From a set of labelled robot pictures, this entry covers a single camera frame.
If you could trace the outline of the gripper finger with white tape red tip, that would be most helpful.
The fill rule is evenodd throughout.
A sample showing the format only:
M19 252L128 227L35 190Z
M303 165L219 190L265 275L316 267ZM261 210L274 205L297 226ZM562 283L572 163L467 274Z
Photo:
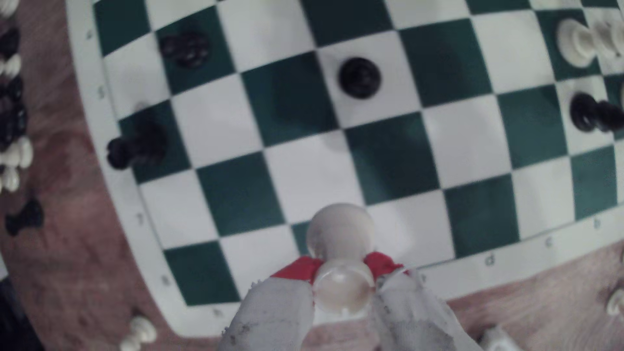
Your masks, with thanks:
M416 270L381 252L369 253L366 265L376 284L370 311L382 350L482 350Z
M312 283L321 266L301 257L253 283L217 350L300 350L313 324Z

